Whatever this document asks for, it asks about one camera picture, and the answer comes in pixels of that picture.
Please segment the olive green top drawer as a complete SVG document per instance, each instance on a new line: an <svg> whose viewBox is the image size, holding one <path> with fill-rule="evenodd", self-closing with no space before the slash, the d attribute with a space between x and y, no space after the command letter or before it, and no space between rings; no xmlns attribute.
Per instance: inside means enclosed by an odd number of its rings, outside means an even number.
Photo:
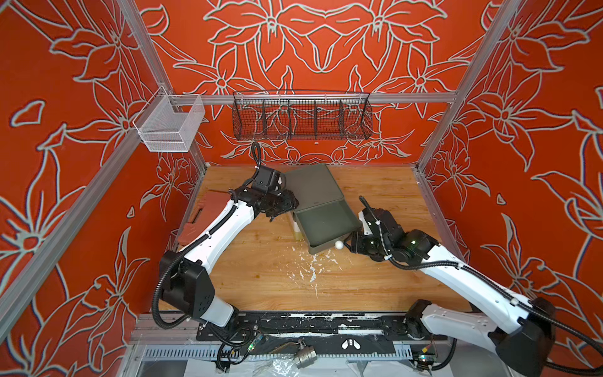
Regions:
<svg viewBox="0 0 603 377"><path fill-rule="evenodd" d="M345 240L361 228L361 221L344 199L306 210L294 210L293 219L308 244L309 254L334 248L338 241Z"/></svg>

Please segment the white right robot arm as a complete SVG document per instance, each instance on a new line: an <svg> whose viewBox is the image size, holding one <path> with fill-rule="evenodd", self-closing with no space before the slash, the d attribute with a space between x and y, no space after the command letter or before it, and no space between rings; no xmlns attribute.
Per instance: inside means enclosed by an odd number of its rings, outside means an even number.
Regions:
<svg viewBox="0 0 603 377"><path fill-rule="evenodd" d="M388 210L373 208L363 196L359 200L364 206L358 215L361 227L340 242L340 247L375 262L389 262L399 270L425 273L477 308L475 313L457 312L420 299L405 314L409 337L446 336L468 342L495 353L523 376L539 376L545 369L578 376L602 374L601 367L579 369L549 361L557 330L602 352L596 341L558 321L551 303L496 283L429 234L418 229L406 232Z"/></svg>

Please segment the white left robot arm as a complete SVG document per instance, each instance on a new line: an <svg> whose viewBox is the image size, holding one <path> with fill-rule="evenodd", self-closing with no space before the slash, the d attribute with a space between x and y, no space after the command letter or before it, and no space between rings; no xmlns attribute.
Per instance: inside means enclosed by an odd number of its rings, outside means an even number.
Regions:
<svg viewBox="0 0 603 377"><path fill-rule="evenodd" d="M262 147L257 141L251 152L254 174L215 204L208 221L200 226L191 224L188 234L192 238L180 251L162 257L152 297L152 317L159 328L172 329L196 320L232 331L238 310L217 296L211 272L227 247L260 214L273 221L298 207L285 175L262 163Z"/></svg>

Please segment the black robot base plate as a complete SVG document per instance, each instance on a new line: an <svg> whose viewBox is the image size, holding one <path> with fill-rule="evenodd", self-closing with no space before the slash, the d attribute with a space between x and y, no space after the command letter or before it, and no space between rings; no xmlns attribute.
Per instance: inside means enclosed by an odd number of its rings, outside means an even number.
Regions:
<svg viewBox="0 0 603 377"><path fill-rule="evenodd" d="M261 336L251 360L293 355L302 344L320 358L350 360L411 360L415 356L445 357L452 341L445 336L413 339L406 333L403 312L243 311L237 327Z"/></svg>

